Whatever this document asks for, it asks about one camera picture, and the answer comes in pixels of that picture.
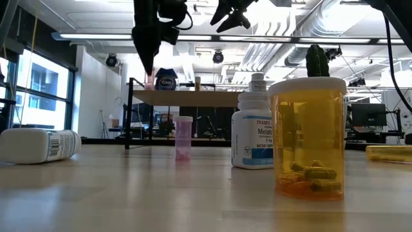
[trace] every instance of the white wall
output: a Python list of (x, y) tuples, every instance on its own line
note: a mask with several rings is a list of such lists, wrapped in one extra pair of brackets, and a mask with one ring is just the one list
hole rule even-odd
[(84, 46), (77, 47), (75, 93), (73, 104), (73, 127), (80, 136), (101, 138), (103, 111), (106, 126), (109, 115), (119, 116), (122, 104), (120, 97), (121, 77), (101, 62), (90, 56)]

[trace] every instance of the ceiling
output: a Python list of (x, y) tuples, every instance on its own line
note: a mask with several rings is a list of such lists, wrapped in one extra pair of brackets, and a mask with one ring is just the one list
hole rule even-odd
[[(37, 13), (39, 19), (62, 33), (93, 33), (93, 34), (129, 34), (133, 27), (133, 4), (132, 0), (20, 0), (21, 6), (33, 15)], [(303, 17), (319, 2), (319, 0), (305, 0), (306, 4), (295, 4), (293, 13), (295, 21), (298, 23)], [(218, 0), (194, 1), (187, 2), (189, 12), (193, 15), (195, 26), (188, 31), (182, 31), (181, 35), (190, 34), (216, 34), (219, 24), (211, 26), (209, 21), (216, 10)], [(193, 4), (198, 5), (199, 12), (194, 14)], [(382, 14), (373, 9), (367, 12), (357, 12), (358, 6), (353, 6), (356, 14), (365, 14), (365, 16), (355, 25), (346, 30), (342, 36), (346, 37), (385, 37), (386, 31)], [(264, 25), (267, 21), (272, 21), (278, 17), (276, 8), (269, 0), (260, 0), (253, 3), (249, 9), (247, 17), (255, 23), (249, 29), (237, 27), (224, 32), (227, 35), (253, 35), (258, 34), (258, 26)], [(391, 29), (392, 37), (398, 37), (394, 29)], [(105, 59), (109, 53), (117, 53), (118, 58), (123, 63), (139, 62), (135, 48), (131, 41), (84, 41), (89, 53), (94, 53)], [(221, 75), (222, 68), (233, 69), (242, 62), (245, 54), (250, 50), (250, 43), (204, 43), (193, 42), (192, 68), (195, 73), (211, 73)], [(379, 63), (385, 63), (388, 57), (388, 51), (385, 46), (341, 46), (343, 57), (350, 64), (350, 68), (345, 60), (340, 57), (332, 61), (330, 65), (330, 74), (334, 77), (340, 77), (350, 80), (354, 72), (360, 72), (366, 78), (376, 79), (380, 76), (380, 71), (387, 67)], [(213, 64), (212, 55), (215, 50), (222, 50), (225, 56), (223, 64)], [(394, 58), (406, 59), (412, 57), (411, 52), (405, 46), (393, 47)], [(156, 56), (154, 65), (159, 67), (174, 68), (176, 72), (182, 75), (185, 59), (179, 58), (173, 47), (169, 44), (162, 43), (160, 54)], [(275, 74), (268, 75), (269, 82), (281, 81), (287, 78), (306, 76), (304, 62), (295, 68), (282, 68), (276, 70)], [(250, 78), (248, 72), (240, 72), (237, 75), (237, 81), (232, 84), (242, 84), (248, 82)]]

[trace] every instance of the white bottle lying on side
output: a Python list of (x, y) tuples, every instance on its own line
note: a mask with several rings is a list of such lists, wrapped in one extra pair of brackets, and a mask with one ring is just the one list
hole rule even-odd
[(0, 162), (39, 164), (68, 159), (80, 151), (82, 141), (74, 131), (16, 128), (0, 135)]

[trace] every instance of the barcode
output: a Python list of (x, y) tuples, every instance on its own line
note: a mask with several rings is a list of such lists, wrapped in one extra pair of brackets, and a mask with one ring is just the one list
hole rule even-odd
[(50, 140), (50, 157), (54, 157), (59, 153), (59, 147), (60, 147), (60, 143), (59, 143), (59, 139), (52, 139)]

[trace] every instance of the capsule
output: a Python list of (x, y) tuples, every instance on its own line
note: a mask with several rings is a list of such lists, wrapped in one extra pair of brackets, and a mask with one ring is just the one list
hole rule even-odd
[(289, 185), (304, 181), (304, 178), (300, 173), (283, 173), (277, 177), (277, 181), (282, 185)]
[(292, 171), (303, 171), (303, 170), (304, 170), (304, 166), (303, 166), (303, 165), (300, 165), (300, 163), (295, 162), (295, 161), (293, 161), (293, 162), (290, 163), (289, 168), (290, 168)]
[(341, 190), (342, 184), (337, 181), (313, 180), (310, 188), (316, 192), (338, 191)]
[(331, 168), (307, 167), (304, 169), (304, 177), (308, 180), (333, 180), (336, 178), (336, 175), (336, 171)]
[(314, 160), (314, 162), (312, 163), (311, 167), (322, 167), (325, 168), (326, 166), (319, 160)]

